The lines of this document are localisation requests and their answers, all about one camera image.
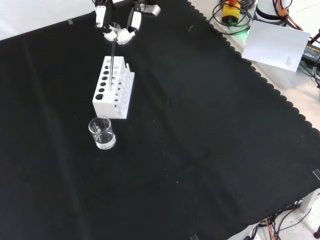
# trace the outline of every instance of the black cloth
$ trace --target black cloth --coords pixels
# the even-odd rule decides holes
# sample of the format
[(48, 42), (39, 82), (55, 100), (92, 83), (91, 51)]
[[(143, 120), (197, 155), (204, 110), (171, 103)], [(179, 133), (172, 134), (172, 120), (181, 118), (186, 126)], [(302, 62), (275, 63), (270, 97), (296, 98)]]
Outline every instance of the black cloth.
[(0, 42), (1, 239), (225, 240), (319, 187), (319, 132), (186, 1), (158, 4), (116, 47), (136, 78), (110, 150), (94, 13)]

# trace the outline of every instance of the paper sheet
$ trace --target paper sheet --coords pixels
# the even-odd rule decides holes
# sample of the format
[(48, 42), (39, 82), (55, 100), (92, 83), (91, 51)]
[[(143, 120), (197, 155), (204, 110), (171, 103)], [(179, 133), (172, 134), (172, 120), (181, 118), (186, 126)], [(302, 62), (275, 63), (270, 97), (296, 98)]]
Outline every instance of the paper sheet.
[(310, 33), (253, 21), (242, 58), (297, 71)]

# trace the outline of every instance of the wire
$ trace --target wire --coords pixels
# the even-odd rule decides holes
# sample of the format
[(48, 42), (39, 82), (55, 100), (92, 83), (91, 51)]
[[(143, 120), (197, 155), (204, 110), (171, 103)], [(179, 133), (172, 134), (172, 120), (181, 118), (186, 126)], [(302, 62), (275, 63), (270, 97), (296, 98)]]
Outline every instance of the wire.
[(253, 229), (252, 234), (251, 234), (251, 239), (252, 239), (252, 240), (255, 239), (255, 237), (256, 237), (256, 235), (257, 235), (257, 232), (258, 232), (258, 228), (259, 228), (259, 226), (257, 225), (257, 226)]
[(317, 42), (318, 44), (320, 44), (320, 41), (318, 41), (317, 39), (313, 38), (313, 37), (309, 37), (310, 39), (312, 39), (313, 41)]
[(313, 77), (314, 75), (300, 62), (299, 65), (306, 71), (302, 71), (300, 68), (298, 68), (301, 72), (307, 74), (309, 77)]
[(320, 89), (320, 78), (318, 78), (317, 76), (319, 76), (317, 74), (317, 67), (318, 67), (318, 63), (320, 62), (320, 56), (318, 57), (318, 60), (315, 62), (314, 67), (313, 67), (313, 77), (314, 80), (316, 82), (316, 84), (318, 85), (318, 88)]
[(290, 213), (292, 213), (294, 210), (296, 210), (296, 209), (298, 209), (298, 208), (292, 209), (289, 213), (287, 213), (287, 215), (285, 215), (285, 216), (282, 218), (282, 220), (281, 220), (281, 222), (280, 222), (280, 224), (279, 224), (279, 226), (278, 226), (278, 231), (276, 232), (276, 240), (279, 239), (279, 232), (280, 232), (281, 224), (284, 222), (285, 218), (286, 218)]
[(292, 228), (292, 227), (294, 227), (295, 225), (298, 225), (299, 223), (301, 223), (302, 222), (302, 220), (303, 219), (305, 219), (308, 215), (309, 215), (309, 213), (311, 212), (311, 209), (312, 209), (312, 207), (310, 208), (310, 210), (309, 210), (309, 212), (299, 221), (299, 222), (297, 222), (296, 224), (294, 224), (294, 225), (291, 225), (291, 226), (288, 226), (288, 227), (285, 227), (285, 228), (283, 228), (283, 229), (281, 229), (280, 231), (283, 231), (283, 230), (286, 230), (286, 229), (289, 229), (289, 228)]
[(286, 8), (285, 8), (286, 10), (289, 10), (289, 7), (292, 5), (293, 1), (294, 1), (294, 0), (291, 0), (291, 2), (289, 3), (289, 5), (286, 6)]
[[(249, 11), (249, 8), (251, 8), (255, 3), (256, 3), (256, 0), (238, 0), (237, 2), (240, 4), (240, 7), (238, 6), (235, 6), (235, 5), (231, 5), (227, 2), (228, 0), (220, 0), (220, 3), (217, 4), (213, 10), (212, 10), (212, 17), (210, 17), (209, 19), (209, 23), (212, 19), (214, 19), (218, 24), (222, 25), (222, 26), (226, 26), (226, 27), (235, 27), (235, 28), (244, 28), (242, 30), (239, 30), (239, 31), (235, 31), (235, 32), (222, 32), (222, 31), (219, 31), (217, 29), (215, 29), (211, 24), (210, 26), (218, 33), (220, 34), (224, 34), (224, 35), (236, 35), (236, 34), (240, 34), (240, 33), (243, 33), (243, 32), (246, 32), (247, 30), (250, 29), (251, 25), (250, 25), (250, 22), (253, 21), (253, 17), (252, 15), (248, 12)], [(224, 8), (224, 5), (227, 5), (227, 6), (230, 6), (230, 7), (233, 7), (233, 8), (236, 8), (238, 10), (240, 10), (240, 13), (243, 15), (243, 17), (235, 24), (230, 24), (230, 23), (224, 23), (224, 22), (221, 22), (219, 21), (217, 18), (216, 18), (216, 14), (222, 10)], [(244, 19), (246, 19), (246, 23), (243, 23), (243, 24), (240, 24)]]
[(268, 224), (268, 220), (267, 220), (267, 219), (265, 220), (265, 224), (266, 224), (266, 226), (267, 226), (267, 228), (268, 228), (268, 230), (269, 230), (270, 238), (272, 238), (272, 240), (275, 240), (274, 234), (272, 233), (272, 231), (271, 231), (271, 229), (270, 229), (270, 227), (269, 227), (269, 224)]

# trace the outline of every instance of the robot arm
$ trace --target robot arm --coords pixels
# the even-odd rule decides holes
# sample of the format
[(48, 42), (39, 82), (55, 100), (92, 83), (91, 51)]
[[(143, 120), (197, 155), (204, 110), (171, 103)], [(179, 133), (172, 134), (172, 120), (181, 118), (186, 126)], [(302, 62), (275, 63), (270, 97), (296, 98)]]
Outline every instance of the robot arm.
[(116, 41), (119, 45), (127, 44), (139, 30), (142, 15), (156, 17), (160, 13), (158, 5), (145, 4), (144, 0), (134, 0), (132, 10), (128, 17), (127, 28), (121, 28), (119, 24), (111, 22), (112, 8), (118, 8), (132, 3), (132, 0), (92, 0), (95, 4), (95, 26), (101, 29), (104, 37), (110, 41)]

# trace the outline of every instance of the white test tube rack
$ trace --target white test tube rack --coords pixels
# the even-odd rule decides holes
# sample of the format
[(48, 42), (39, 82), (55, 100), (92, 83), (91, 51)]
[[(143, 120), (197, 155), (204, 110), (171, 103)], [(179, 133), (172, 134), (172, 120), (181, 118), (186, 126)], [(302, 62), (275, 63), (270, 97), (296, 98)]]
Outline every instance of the white test tube rack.
[(92, 100), (94, 110), (97, 116), (126, 119), (135, 73), (130, 71), (123, 56), (115, 56), (110, 89), (110, 67), (111, 56), (105, 56)]

